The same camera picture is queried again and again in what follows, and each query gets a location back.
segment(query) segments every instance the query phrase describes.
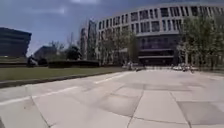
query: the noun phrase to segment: sky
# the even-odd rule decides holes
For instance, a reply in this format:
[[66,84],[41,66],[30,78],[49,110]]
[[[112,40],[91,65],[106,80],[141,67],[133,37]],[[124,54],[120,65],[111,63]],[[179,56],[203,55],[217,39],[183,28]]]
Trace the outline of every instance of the sky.
[[66,44],[72,32],[77,40],[81,26],[89,19],[99,20],[139,6],[181,1],[197,0],[0,0],[0,27],[31,32],[29,56],[50,41]]

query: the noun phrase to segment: walkway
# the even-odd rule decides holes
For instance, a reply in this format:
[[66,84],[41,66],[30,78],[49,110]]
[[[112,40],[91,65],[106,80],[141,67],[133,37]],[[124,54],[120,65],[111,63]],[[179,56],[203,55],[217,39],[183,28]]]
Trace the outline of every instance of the walkway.
[[224,78],[147,70],[1,89],[2,127],[223,128]]

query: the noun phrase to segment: concrete tile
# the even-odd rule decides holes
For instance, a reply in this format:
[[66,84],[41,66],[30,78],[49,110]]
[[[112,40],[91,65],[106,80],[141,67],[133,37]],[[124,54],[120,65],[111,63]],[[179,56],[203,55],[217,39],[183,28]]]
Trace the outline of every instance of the concrete tile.
[[211,96],[208,93],[199,93],[199,92],[171,92],[175,97],[176,101],[180,102],[210,102],[218,101],[215,96]]
[[80,84],[74,84],[74,83],[76,83],[76,80],[64,80],[64,81],[35,84],[32,86],[27,86],[27,88],[30,94],[41,95],[49,92],[60,91],[66,88],[80,86]]
[[120,95],[110,95],[99,103],[99,107],[124,116],[133,116],[138,105],[139,98]]
[[133,118],[128,128],[190,128],[187,124],[146,121]]
[[132,83],[132,84],[125,85],[125,87],[127,87],[127,88],[133,88],[133,89],[140,89],[140,90],[143,90],[143,89],[145,88],[145,84],[141,84],[141,83]]
[[123,84],[120,83],[107,83],[106,85],[102,85],[99,88],[76,94],[73,97],[84,104],[93,105],[103,97],[118,90],[122,86]]
[[64,94],[35,99],[52,128],[124,128],[130,118],[83,105]]
[[114,92],[116,95],[121,96],[128,96],[128,97],[140,97],[143,90],[140,89],[134,89],[134,88],[127,88],[123,87],[119,89],[118,91]]
[[145,91],[134,117],[146,120],[187,123],[169,92]]
[[0,102],[28,96],[25,86],[0,89]]
[[0,106],[5,128],[48,128],[31,100]]
[[192,125],[191,128],[224,128],[224,125]]
[[149,85],[146,90],[163,90],[163,91],[190,91],[186,86],[170,86],[170,85]]
[[212,104],[215,105],[217,108],[219,108],[219,110],[224,112],[224,102],[216,102]]
[[178,102],[192,125],[224,124],[224,113],[208,102]]

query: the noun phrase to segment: building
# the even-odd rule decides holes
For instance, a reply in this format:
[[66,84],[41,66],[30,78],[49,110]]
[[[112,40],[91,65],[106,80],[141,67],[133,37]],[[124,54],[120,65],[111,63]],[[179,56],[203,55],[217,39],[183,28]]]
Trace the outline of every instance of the building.
[[89,20],[80,31],[79,49],[83,60],[96,60],[96,23]]
[[140,7],[107,17],[97,22],[97,44],[104,38],[106,29],[132,31],[137,37],[139,60],[148,65],[179,63],[176,46],[180,29],[186,17],[204,14],[224,15],[224,6],[210,3],[168,3]]
[[25,57],[31,33],[0,27],[0,56]]
[[34,57],[36,59],[47,58],[51,55],[56,55],[56,53],[57,53],[57,50],[54,47],[42,46],[34,53]]

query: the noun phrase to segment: lawn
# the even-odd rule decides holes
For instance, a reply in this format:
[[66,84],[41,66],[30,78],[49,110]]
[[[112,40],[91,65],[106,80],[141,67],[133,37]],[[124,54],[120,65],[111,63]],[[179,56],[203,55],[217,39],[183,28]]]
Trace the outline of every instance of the lawn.
[[60,76],[109,73],[122,71],[121,68],[0,68],[0,81],[43,79]]

